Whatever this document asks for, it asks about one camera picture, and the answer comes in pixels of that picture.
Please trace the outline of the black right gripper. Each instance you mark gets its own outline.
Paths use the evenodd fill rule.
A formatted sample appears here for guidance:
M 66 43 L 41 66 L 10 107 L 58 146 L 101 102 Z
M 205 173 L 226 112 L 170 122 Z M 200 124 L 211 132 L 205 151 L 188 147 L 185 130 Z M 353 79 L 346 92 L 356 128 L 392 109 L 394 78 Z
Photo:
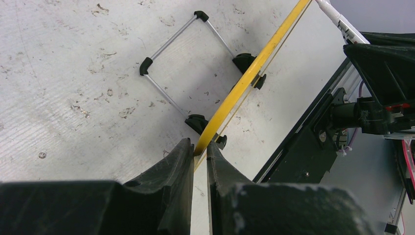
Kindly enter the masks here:
M 415 127 L 415 35 L 362 34 L 369 44 L 343 47 L 376 99 L 357 99 L 358 126 L 366 134 L 409 133 Z

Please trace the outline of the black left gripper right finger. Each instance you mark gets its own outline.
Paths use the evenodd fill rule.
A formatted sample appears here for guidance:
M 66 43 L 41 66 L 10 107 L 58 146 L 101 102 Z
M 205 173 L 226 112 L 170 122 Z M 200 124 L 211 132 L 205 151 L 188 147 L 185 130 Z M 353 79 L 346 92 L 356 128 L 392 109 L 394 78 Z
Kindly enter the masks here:
M 318 184 L 256 184 L 207 146 L 212 235 L 372 235 L 372 224 L 346 190 Z

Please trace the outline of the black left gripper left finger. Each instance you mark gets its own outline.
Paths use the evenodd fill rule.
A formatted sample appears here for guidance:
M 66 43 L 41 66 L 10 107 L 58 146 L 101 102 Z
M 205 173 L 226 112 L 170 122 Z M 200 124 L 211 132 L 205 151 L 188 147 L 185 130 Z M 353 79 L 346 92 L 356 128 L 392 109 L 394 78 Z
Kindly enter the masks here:
M 194 146 L 182 139 L 139 176 L 0 185 L 3 235 L 187 235 Z

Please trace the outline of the white marker pen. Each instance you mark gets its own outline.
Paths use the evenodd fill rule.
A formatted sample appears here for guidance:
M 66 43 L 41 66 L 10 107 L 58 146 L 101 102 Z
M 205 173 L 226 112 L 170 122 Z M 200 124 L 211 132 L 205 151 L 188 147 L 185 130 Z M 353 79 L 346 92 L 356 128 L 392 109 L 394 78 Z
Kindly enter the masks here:
M 336 10 L 328 0 L 315 0 L 319 8 L 332 20 L 333 24 L 342 32 L 346 43 L 351 44 L 370 44 L 368 39 L 363 36 L 338 10 Z

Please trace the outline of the yellow framed small whiteboard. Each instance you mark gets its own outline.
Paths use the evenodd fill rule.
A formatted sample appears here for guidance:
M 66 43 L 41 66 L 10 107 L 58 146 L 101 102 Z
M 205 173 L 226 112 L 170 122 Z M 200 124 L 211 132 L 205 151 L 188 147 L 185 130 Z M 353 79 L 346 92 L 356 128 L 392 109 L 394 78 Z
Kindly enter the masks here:
M 258 55 L 295 0 L 198 0 L 235 53 Z M 248 88 L 220 127 L 224 157 L 253 180 L 344 61 L 343 39 L 314 0 L 264 66 L 262 89 Z

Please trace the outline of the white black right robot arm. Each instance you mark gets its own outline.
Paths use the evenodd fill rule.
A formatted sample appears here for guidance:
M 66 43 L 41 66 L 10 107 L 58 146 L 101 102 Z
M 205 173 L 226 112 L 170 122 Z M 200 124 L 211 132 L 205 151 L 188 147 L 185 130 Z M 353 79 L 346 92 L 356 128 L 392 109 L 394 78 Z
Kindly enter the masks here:
M 411 129 L 415 125 L 415 35 L 362 34 L 368 44 L 347 44 L 343 50 L 371 96 L 333 105 L 333 127 L 360 127 L 363 133 L 375 135 Z

